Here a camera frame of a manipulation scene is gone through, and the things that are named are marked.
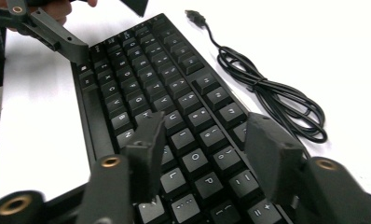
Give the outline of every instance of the spacebar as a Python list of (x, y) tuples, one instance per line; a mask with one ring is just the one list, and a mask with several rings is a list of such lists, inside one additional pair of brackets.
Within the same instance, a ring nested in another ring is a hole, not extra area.
[(98, 90), (83, 92), (83, 99), (95, 160), (115, 154), (110, 134), (107, 130)]

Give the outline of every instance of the human hand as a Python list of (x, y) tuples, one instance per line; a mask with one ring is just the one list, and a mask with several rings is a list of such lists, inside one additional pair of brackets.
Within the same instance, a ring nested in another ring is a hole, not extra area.
[[(88, 0), (88, 4), (91, 7), (95, 7), (97, 3), (98, 0)], [(7, 7), (7, 1), (0, 0), (0, 7)], [(41, 6), (41, 8), (61, 25), (64, 25), (66, 16), (72, 12), (72, 5), (69, 0), (52, 0)], [(37, 7), (29, 7), (29, 10), (34, 12), (37, 10)]]

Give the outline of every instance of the white table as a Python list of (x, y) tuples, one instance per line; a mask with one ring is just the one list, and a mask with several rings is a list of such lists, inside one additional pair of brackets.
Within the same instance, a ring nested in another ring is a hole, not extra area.
[[(187, 20), (186, 9), (199, 11), (219, 44), (323, 108), (329, 141), (305, 142), (309, 153), (341, 162), (371, 193), (371, 1), (150, 0), (144, 18), (118, 0), (73, 7), (65, 27), (89, 45), (164, 12), (242, 101), (265, 113), (219, 67), (207, 32)], [(35, 189), (50, 200), (89, 179), (70, 64), (37, 40), (12, 32), (6, 56), (0, 198)]]

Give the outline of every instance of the brass insert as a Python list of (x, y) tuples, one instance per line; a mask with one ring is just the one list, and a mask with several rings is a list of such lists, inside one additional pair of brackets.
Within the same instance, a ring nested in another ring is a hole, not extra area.
[(13, 12), (15, 13), (22, 13), (22, 7), (13, 7)]
[(109, 168), (109, 167), (113, 167), (113, 166), (118, 165), (120, 162), (121, 162), (121, 160), (119, 158), (110, 157), (110, 158), (107, 158), (106, 160), (102, 161), (101, 166)]
[(1, 216), (10, 216), (25, 209), (32, 202), (31, 195), (24, 194), (17, 196), (0, 206)]
[(316, 164), (325, 170), (335, 171), (337, 169), (336, 164), (332, 163), (331, 161), (327, 161), (327, 160), (317, 160)]

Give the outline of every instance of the mechanical keyboard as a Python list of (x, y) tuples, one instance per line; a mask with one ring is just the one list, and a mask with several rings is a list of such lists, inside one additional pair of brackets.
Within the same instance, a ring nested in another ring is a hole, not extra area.
[(160, 194), (134, 205), (135, 223), (293, 223), (242, 152), (247, 109), (164, 14), (89, 53), (72, 70), (90, 165), (118, 154), (149, 114), (166, 115)]

